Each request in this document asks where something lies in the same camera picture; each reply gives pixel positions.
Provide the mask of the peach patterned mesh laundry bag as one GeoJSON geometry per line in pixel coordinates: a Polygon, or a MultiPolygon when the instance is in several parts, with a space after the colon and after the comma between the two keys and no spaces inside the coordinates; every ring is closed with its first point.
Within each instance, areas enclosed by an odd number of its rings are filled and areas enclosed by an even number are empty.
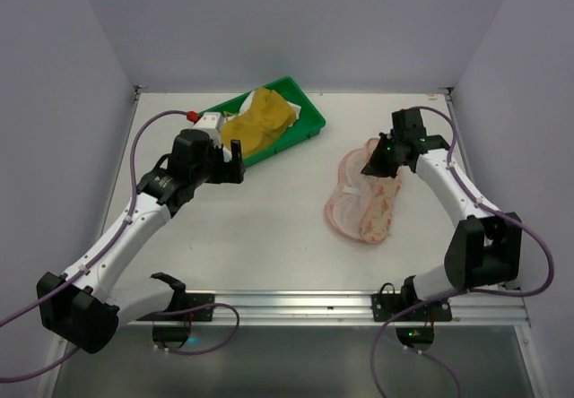
{"type": "Polygon", "coordinates": [[[402,184],[399,176],[372,177],[362,173],[377,144],[377,138],[370,138],[363,147],[342,158],[337,185],[324,207],[333,229],[370,245],[379,245],[388,237],[393,205],[402,184]]]}

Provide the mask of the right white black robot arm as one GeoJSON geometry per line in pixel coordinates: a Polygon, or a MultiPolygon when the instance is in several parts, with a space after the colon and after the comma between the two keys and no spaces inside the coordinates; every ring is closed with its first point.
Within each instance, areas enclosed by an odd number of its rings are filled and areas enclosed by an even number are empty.
{"type": "Polygon", "coordinates": [[[517,278],[522,230],[516,214],[505,222],[462,173],[454,159],[454,142],[430,135],[421,107],[405,108],[392,115],[389,133],[379,136],[362,174],[396,177],[409,168],[433,192],[455,230],[442,263],[404,280],[401,309],[422,301],[495,285],[517,278]]]}

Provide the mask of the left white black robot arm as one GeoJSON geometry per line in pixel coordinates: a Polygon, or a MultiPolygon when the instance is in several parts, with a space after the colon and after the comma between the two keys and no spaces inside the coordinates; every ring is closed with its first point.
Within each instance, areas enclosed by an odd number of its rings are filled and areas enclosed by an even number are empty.
{"type": "Polygon", "coordinates": [[[37,284],[43,326],[94,354],[117,329],[146,316],[184,316],[191,308],[185,284],[154,273],[133,290],[116,284],[147,241],[190,202],[203,184],[243,181],[241,143],[217,143],[207,132],[184,129],[172,149],[134,187],[128,206],[92,248],[63,273],[37,284]]]}

